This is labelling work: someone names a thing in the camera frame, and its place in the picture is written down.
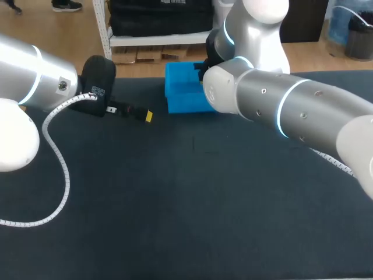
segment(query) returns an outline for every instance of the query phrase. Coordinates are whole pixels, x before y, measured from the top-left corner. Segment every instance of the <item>screw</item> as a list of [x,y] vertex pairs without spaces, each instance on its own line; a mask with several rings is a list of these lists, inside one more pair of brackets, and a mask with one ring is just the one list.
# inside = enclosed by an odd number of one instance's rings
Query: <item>screw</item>
[[60,81],[58,84],[58,89],[62,92],[68,89],[68,83],[66,83],[64,80]]

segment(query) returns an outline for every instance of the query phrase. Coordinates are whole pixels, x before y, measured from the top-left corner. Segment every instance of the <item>trash can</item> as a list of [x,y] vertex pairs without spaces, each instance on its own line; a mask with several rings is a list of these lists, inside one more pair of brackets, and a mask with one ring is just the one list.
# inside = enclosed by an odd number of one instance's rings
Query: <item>trash can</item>
[[345,54],[355,60],[373,60],[373,12],[358,13],[366,23],[353,16],[349,23],[349,39]]

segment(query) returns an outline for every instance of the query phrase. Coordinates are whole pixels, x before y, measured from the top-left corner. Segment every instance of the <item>white cable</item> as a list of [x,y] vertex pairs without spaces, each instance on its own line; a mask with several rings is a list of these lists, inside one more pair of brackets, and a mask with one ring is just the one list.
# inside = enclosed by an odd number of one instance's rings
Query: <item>white cable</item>
[[345,9],[347,11],[349,11],[350,13],[353,13],[355,16],[357,16],[366,26],[370,26],[370,27],[373,27],[373,25],[367,23],[361,16],[359,16],[357,13],[355,13],[353,10],[345,7],[345,6],[335,6],[333,9],[335,8],[342,8],[342,9]]
[[42,132],[43,132],[45,140],[48,142],[48,144],[50,145],[50,147],[55,152],[55,154],[56,154],[56,156],[57,156],[57,158],[58,158],[58,160],[59,160],[59,162],[60,162],[60,164],[62,166],[62,169],[64,171],[64,176],[65,176],[65,193],[64,193],[64,196],[62,197],[61,203],[59,204],[59,206],[57,207],[57,209],[51,215],[49,215],[48,217],[46,217],[43,220],[38,220],[37,222],[12,222],[10,220],[1,220],[0,219],[0,225],[17,227],[17,228],[19,228],[19,227],[20,228],[22,228],[22,227],[23,228],[32,228],[34,226],[40,226],[40,225],[43,225],[43,224],[48,223],[51,220],[53,220],[61,212],[61,210],[64,208],[64,206],[65,206],[65,204],[66,204],[66,202],[68,200],[69,192],[70,192],[70,175],[69,175],[69,170],[68,170],[68,167],[66,165],[66,162],[65,162],[64,158],[61,155],[61,152],[57,148],[56,144],[54,144],[52,138],[49,136],[48,126],[49,126],[49,123],[52,121],[52,119],[58,113],[60,113],[63,109],[69,107],[71,104],[74,104],[74,103],[82,101],[82,100],[97,100],[97,96],[94,95],[94,94],[91,94],[91,93],[85,93],[85,94],[81,94],[81,95],[75,96],[75,97],[73,97],[73,98],[71,98],[71,99],[63,102],[56,109],[54,109],[52,112],[50,112],[50,114],[48,115],[48,117],[44,120],[42,129],[41,129]]
[[329,156],[329,155],[327,155],[325,153],[319,152],[318,150],[314,150],[314,149],[311,149],[311,150],[313,150],[315,153],[317,153],[323,159],[326,159],[332,165],[335,165],[340,170],[346,172],[348,175],[351,175],[351,176],[355,177],[354,173],[352,172],[352,170],[348,166],[346,166],[342,162],[340,162],[339,160],[337,160],[337,159],[333,158],[332,156]]

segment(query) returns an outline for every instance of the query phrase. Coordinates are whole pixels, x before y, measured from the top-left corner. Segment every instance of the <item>person's foot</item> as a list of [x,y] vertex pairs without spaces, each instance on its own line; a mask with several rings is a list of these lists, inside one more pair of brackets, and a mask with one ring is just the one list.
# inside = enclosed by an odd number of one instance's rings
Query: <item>person's foot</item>
[[22,14],[22,10],[18,7],[15,7],[15,11],[16,11],[16,15],[21,15]]
[[69,1],[67,5],[56,5],[52,4],[52,10],[54,12],[76,12],[81,10],[83,5],[74,1]]

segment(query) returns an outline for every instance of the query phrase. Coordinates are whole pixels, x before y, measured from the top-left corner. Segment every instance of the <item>white shelf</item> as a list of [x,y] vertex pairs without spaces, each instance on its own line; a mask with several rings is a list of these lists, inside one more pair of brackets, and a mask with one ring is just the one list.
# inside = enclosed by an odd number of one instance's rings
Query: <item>white shelf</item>
[[203,44],[206,42],[209,31],[193,34],[176,34],[170,36],[154,37],[116,37],[112,35],[111,27],[106,28],[105,20],[105,0],[92,0],[101,42],[105,52],[105,57],[111,60],[111,47],[130,46],[159,46],[159,45],[183,45],[183,44]]
[[183,44],[203,44],[206,42],[209,31],[193,34],[176,34],[169,36],[154,37],[116,37],[110,38],[111,47],[130,47],[130,46],[156,46],[156,45],[183,45]]

